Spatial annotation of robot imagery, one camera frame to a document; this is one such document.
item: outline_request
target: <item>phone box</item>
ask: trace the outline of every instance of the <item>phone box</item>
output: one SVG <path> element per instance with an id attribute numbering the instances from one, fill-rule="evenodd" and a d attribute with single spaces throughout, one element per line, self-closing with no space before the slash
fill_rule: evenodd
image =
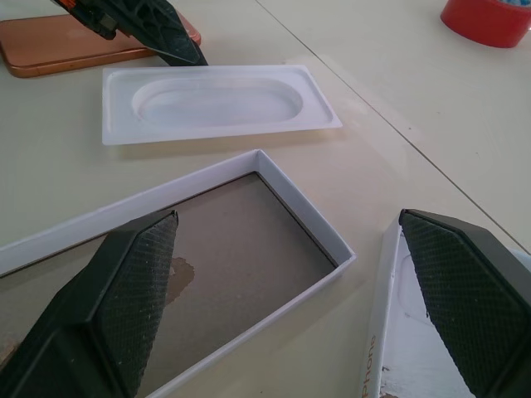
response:
<path id="1" fill-rule="evenodd" d="M 6 294 L 2 301 L 20 303 L 15 309 L 0 308 L 0 318 L 10 319 L 8 332 L 24 338 L 39 315 L 30 306 L 50 301 L 39 288 L 50 278 L 40 284 L 35 276 L 42 264 L 57 273 L 79 262 L 77 250 L 87 257 L 86 248 L 97 242 L 69 249 L 72 246 L 168 207 L 179 214 L 172 260 L 175 275 L 170 271 L 167 304 L 144 372 L 142 396 L 171 395 L 187 379 L 330 284 L 355 259 L 302 192 L 256 150 L 0 248 L 0 274 L 40 261 L 14 274 L 17 282 L 10 289 L 2 287 L 12 276 L 0 279 L 0 292 Z M 34 275 L 22 283 L 26 272 Z M 69 280 L 61 277 L 63 283 Z M 23 311 L 25 318 L 33 311 L 33 319 L 18 325 L 22 321 L 9 313 L 15 310 Z"/>
<path id="2" fill-rule="evenodd" d="M 531 272 L 531 258 L 511 250 Z M 398 217 L 383 235 L 359 377 L 362 398 L 474 398 L 428 318 Z"/>

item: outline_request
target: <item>box side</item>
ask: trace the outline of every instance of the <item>box side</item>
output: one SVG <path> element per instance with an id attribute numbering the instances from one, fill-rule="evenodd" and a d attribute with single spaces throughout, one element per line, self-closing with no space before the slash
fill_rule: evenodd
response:
<path id="1" fill-rule="evenodd" d="M 373 310 L 369 320 L 365 355 L 359 377 L 359 392 L 357 396 L 361 398 L 378 398 L 380 396 L 387 315 L 392 298 L 392 286 L 395 278 L 394 269 L 401 230 L 397 217 L 383 234 L 380 261 L 374 286 Z"/>
<path id="2" fill-rule="evenodd" d="M 256 171 L 300 220 L 308 232 L 326 249 L 337 265 L 353 260 L 355 254 L 338 232 L 324 219 L 307 197 L 262 151 L 257 154 Z"/>
<path id="3" fill-rule="evenodd" d="M 256 170 L 250 151 L 0 248 L 0 276 Z"/>

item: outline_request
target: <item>rose gold phone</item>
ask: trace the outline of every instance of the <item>rose gold phone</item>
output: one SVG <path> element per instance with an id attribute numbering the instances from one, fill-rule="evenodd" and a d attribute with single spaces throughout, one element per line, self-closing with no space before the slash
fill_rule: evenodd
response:
<path id="1" fill-rule="evenodd" d="M 179 17 L 192 40 L 201 44 L 199 32 L 181 14 Z M 154 55 L 134 37 L 120 31 L 114 40 L 105 40 L 71 15 L 1 21 L 0 50 L 6 67 L 16 77 L 49 75 Z"/>

